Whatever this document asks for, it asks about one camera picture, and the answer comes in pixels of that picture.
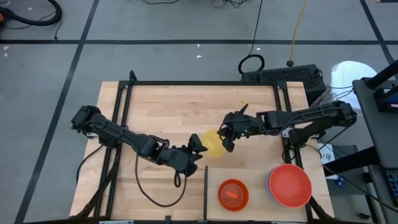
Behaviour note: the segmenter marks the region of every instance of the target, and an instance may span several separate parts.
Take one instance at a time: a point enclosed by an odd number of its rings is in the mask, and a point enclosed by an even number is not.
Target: gray floor
[[[75,172],[86,144],[82,135],[70,130],[70,120],[81,105],[96,103],[102,81],[126,79],[130,69],[140,80],[239,80],[237,64],[250,51],[249,44],[201,43],[204,40],[250,43],[259,7],[258,0],[249,0],[239,9],[230,5],[214,9],[210,0],[181,0],[154,6],[138,0],[58,2],[63,9],[58,43],[51,43],[56,25],[0,30],[0,178],[6,180],[0,184],[1,223],[13,223],[16,219],[67,77],[73,79],[25,222],[68,217],[75,191]],[[89,41],[79,42],[93,3],[98,3],[98,7],[86,37]],[[302,3],[302,0],[264,0],[257,40],[291,39]],[[388,50],[392,57],[398,58],[398,3],[378,4],[373,0],[366,3],[384,40],[395,40],[388,42],[395,44],[388,45]],[[53,11],[47,1],[39,0],[11,0],[8,7],[33,19]],[[23,26],[16,21],[6,25]],[[321,68],[327,84],[332,66],[345,60],[366,63],[377,72],[388,65],[381,47],[385,43],[377,39],[360,0],[308,0],[297,39],[330,40],[314,42],[316,45],[298,43],[294,57],[296,65],[314,63]],[[107,40],[142,41],[121,45]],[[145,40],[197,40],[198,43],[161,44]],[[336,45],[333,42],[336,40],[342,42]],[[79,43],[87,44],[76,54]],[[290,45],[288,41],[256,45],[254,51],[264,56],[266,68],[280,68],[288,60]],[[76,70],[70,69],[76,57],[80,57]],[[256,61],[248,61],[243,70],[257,67]],[[357,144],[359,148],[372,144],[360,117],[356,126],[335,143]],[[367,212],[362,196],[332,197],[332,201],[347,201],[350,205],[335,207],[336,216],[343,220],[358,221],[356,213]]]

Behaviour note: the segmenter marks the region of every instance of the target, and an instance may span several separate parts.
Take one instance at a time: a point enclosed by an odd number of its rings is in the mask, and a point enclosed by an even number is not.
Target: wooden tabletop
[[[117,86],[117,82],[103,82],[99,93],[97,106],[108,119],[112,117]],[[288,83],[288,88],[292,110],[308,108],[302,83]],[[181,146],[187,144],[191,133],[200,135],[210,129],[218,129],[225,114],[239,110],[244,106],[243,102],[249,104],[246,114],[254,115],[257,111],[275,110],[274,92],[271,86],[136,85],[132,89],[127,125],[134,132],[153,134],[169,139],[172,145]],[[123,104],[121,103],[118,123]],[[166,215],[171,215],[172,220],[202,220],[205,166],[215,170],[222,168],[231,171],[237,169],[240,172],[245,170],[264,172],[283,163],[280,136],[254,136],[235,143],[236,147],[232,153],[225,153],[217,159],[204,157],[199,160],[198,170],[188,178],[187,191],[183,199],[170,208],[160,208],[141,194],[134,176],[136,153],[123,144],[111,218],[164,220]],[[313,140],[309,140],[307,144],[317,146]],[[89,139],[85,156],[98,146],[98,139]],[[70,215],[77,214],[98,188],[104,152],[105,150],[101,150],[96,153],[81,168]],[[312,181],[313,196],[324,210],[333,216],[319,154],[314,149],[306,147],[301,149],[301,155],[304,170]],[[166,204],[179,197],[182,188],[177,189],[173,185],[174,170],[151,164],[143,159],[139,160],[138,169],[143,189],[155,201]],[[101,214],[104,214],[107,198],[108,192],[104,194]],[[307,221],[304,208],[293,210],[278,208],[264,212],[269,221]],[[254,215],[250,220],[263,220],[263,218]],[[234,219],[245,220],[246,217]]]

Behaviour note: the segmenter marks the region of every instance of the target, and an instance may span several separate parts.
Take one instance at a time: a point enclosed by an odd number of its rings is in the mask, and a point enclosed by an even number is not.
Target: black metal frame
[[[277,110],[282,110],[282,106],[281,106],[281,102],[280,102],[280,96],[279,96],[279,88],[282,89],[283,94],[284,94],[284,100],[285,100],[285,105],[286,105],[286,110],[287,111],[292,111],[291,109],[291,105],[290,105],[290,99],[289,99],[289,93],[288,93],[288,89],[287,89],[287,84],[286,82],[274,82],[274,83],[256,83],[256,82],[240,82],[240,81],[236,81],[236,82],[223,82],[223,81],[215,81],[215,82],[208,82],[208,81],[203,81],[203,82],[196,82],[196,81],[137,81],[137,78],[134,74],[134,72],[130,71],[130,79],[128,81],[119,81],[119,85],[118,85],[118,92],[116,94],[116,100],[115,100],[115,106],[114,106],[114,111],[113,111],[113,117],[112,117],[112,121],[116,122],[117,118],[118,118],[118,111],[119,111],[119,107],[120,107],[120,103],[121,103],[121,97],[122,97],[122,93],[123,90],[127,87],[127,94],[126,94],[126,99],[124,102],[124,108],[123,108],[123,115],[122,115],[122,120],[121,120],[121,126],[125,126],[126,125],[126,121],[127,121],[127,116],[128,116],[128,111],[129,111],[129,105],[130,105],[130,99],[131,99],[131,93],[132,93],[132,86],[133,85],[254,85],[254,86],[259,86],[259,85],[264,85],[264,86],[272,86],[274,89],[274,96],[275,96],[275,105]],[[284,153],[285,153],[285,158],[287,161],[290,161],[290,154],[289,154],[289,141],[286,138],[283,138],[283,136],[281,135],[282,138],[282,144],[284,147]],[[101,182],[100,182],[100,187],[102,185],[102,188],[107,187],[107,184],[104,186],[104,184],[106,183],[105,179],[110,175],[108,173],[108,168],[109,168],[109,161],[111,158],[111,150],[112,149],[107,149],[107,152],[105,154],[104,157],[104,165],[103,165],[103,170],[101,171]],[[300,155],[300,151],[295,151],[295,159],[296,159],[296,163],[299,167],[301,167],[303,169],[303,164],[302,164],[302,160],[301,160],[301,155]],[[100,214],[100,210],[101,210],[101,203],[102,203],[102,198],[100,197],[96,203],[96,207],[95,207],[95,212],[93,214],[93,217],[85,217],[85,218],[72,218],[69,220],[54,220],[54,221],[49,221],[49,222],[38,222],[36,224],[39,223],[43,223],[43,224],[53,224],[53,223],[92,223],[93,220],[95,220],[94,222],[98,222],[98,221],[110,221],[110,217],[112,214],[112,208],[113,208],[113,200],[114,200],[114,195],[116,192],[116,182],[117,182],[117,178],[118,178],[118,168],[119,168],[119,163],[120,163],[120,156],[121,155],[121,147],[116,149],[116,154],[115,154],[115,165],[117,166],[117,169],[114,170],[114,172],[116,174],[114,174],[111,182],[110,182],[110,188],[109,188],[109,197],[108,197],[108,201],[106,204],[106,213],[105,216],[99,216]],[[205,189],[204,189],[204,209],[203,209],[203,220],[195,220],[195,221],[188,221],[188,220],[184,220],[184,221],[172,221],[170,216],[166,216],[165,220],[134,220],[134,223],[165,223],[165,224],[169,224],[169,223],[214,223],[214,224],[222,224],[222,223],[244,223],[244,224],[248,224],[248,223],[266,223],[266,224],[270,224],[271,221],[266,221],[266,222],[262,222],[262,221],[252,221],[252,220],[248,220],[248,221],[211,221],[211,220],[207,220],[207,183],[208,183],[208,168],[207,166],[205,167]],[[308,224],[317,224],[317,223],[330,223],[330,224],[357,224],[356,222],[342,222],[342,221],[338,221],[338,220],[319,220],[319,219],[314,219],[313,215],[312,215],[312,209],[309,203],[306,204],[305,206],[306,209],[306,214],[307,214],[307,220],[308,220]]]

